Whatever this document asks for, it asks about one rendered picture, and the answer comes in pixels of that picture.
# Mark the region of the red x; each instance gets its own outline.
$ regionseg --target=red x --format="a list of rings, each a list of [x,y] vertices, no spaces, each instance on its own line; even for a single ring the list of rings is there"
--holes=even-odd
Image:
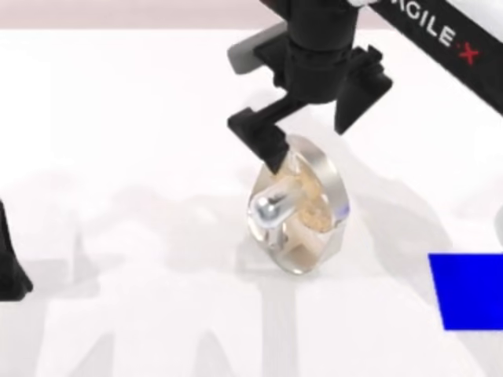
[[[464,52],[460,53],[459,56],[466,58],[468,64],[473,65],[473,57],[476,57],[479,54],[480,54],[479,51],[472,49],[470,43],[466,42],[464,44]]]

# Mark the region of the blue object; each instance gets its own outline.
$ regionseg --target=blue object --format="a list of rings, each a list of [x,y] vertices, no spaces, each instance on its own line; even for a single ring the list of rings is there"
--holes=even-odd
[[[430,254],[443,327],[503,331],[503,254]]]

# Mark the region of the silver ring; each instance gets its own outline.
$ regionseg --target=silver ring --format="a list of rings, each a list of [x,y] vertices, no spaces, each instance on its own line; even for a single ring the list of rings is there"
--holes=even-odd
[[[277,174],[264,166],[248,201],[248,228],[284,271],[302,275],[339,251],[350,213],[343,180],[313,142],[290,134]]]

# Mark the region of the black strap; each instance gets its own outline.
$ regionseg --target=black strap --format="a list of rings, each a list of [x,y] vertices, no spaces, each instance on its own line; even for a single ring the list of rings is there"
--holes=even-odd
[[[381,0],[388,23],[503,115],[503,44],[446,0]]]

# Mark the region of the blue corner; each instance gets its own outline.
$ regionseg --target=blue corner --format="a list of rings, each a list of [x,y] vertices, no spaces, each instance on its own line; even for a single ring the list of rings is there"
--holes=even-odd
[[[503,331],[503,254],[430,254],[447,331]]]

